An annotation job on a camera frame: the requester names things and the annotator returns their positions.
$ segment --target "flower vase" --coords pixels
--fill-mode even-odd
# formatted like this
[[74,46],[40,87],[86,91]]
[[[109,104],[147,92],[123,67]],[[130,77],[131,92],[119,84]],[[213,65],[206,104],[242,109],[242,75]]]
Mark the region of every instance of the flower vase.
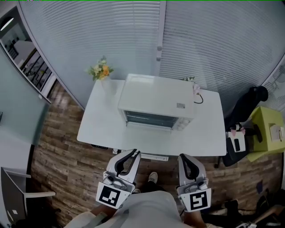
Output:
[[117,93],[117,84],[115,81],[113,81],[109,76],[107,76],[101,80],[101,84],[107,96],[115,96],[115,94]]

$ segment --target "person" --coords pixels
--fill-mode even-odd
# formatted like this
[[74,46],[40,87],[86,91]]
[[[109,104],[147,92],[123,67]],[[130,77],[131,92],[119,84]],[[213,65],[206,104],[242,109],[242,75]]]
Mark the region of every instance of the person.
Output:
[[157,183],[158,175],[152,172],[148,182],[135,189],[118,210],[100,205],[82,213],[65,228],[205,228],[200,211],[185,212],[184,223],[178,213],[173,196]]

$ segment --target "window blind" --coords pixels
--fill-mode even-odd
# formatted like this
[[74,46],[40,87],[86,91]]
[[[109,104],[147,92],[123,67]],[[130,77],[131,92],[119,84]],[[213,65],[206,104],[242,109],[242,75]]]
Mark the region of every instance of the window blind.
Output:
[[159,75],[195,76],[227,112],[281,60],[284,25],[282,2],[168,1]]
[[159,6],[159,1],[20,1],[38,46],[83,107],[94,84],[85,70],[102,55],[114,68],[111,78],[154,74]]
[[268,100],[261,102],[260,105],[279,111],[282,110],[285,107],[285,57],[264,84],[264,87],[268,90]]

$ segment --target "cable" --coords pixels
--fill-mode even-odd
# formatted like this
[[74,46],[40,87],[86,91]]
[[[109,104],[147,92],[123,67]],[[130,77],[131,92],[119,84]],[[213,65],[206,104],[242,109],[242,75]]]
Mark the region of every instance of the cable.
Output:
[[202,102],[198,103],[198,102],[194,102],[195,104],[202,104],[204,102],[203,97],[200,95],[200,97],[202,98]]

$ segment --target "yellow flower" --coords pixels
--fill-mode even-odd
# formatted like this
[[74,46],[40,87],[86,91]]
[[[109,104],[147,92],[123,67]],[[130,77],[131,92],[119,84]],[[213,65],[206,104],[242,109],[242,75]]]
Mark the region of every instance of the yellow flower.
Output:
[[105,76],[108,76],[109,75],[109,67],[108,66],[103,66],[103,74],[105,75]]
[[107,77],[107,75],[104,75],[103,72],[100,72],[100,74],[99,74],[99,80],[103,80],[105,77]]

